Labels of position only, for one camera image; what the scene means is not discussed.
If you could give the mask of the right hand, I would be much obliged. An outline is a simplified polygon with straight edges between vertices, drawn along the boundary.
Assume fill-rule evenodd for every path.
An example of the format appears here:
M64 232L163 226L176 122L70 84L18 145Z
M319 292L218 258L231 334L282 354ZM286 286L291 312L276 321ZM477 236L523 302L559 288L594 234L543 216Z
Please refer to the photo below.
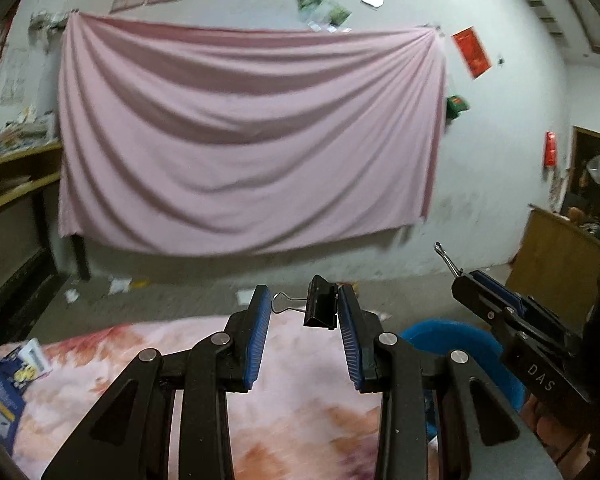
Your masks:
M591 436L584 430L564 425L533 394L524 402L520 416L565 476L576 474L588 463Z

